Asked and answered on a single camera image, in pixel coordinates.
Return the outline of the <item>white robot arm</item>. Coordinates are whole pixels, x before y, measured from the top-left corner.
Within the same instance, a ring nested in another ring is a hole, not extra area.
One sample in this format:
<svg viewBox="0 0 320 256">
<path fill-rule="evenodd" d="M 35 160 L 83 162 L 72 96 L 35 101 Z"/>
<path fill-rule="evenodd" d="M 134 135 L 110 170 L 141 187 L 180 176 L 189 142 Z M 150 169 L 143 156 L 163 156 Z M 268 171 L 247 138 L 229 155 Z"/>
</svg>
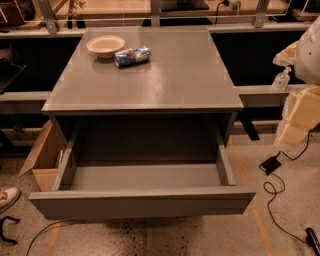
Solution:
<svg viewBox="0 0 320 256">
<path fill-rule="evenodd" d="M 296 95 L 278 134 L 281 143 L 299 144 L 320 123 L 320 16 L 298 41 L 277 53 L 273 63 L 283 67 L 293 65 L 295 77 L 307 84 Z"/>
</svg>

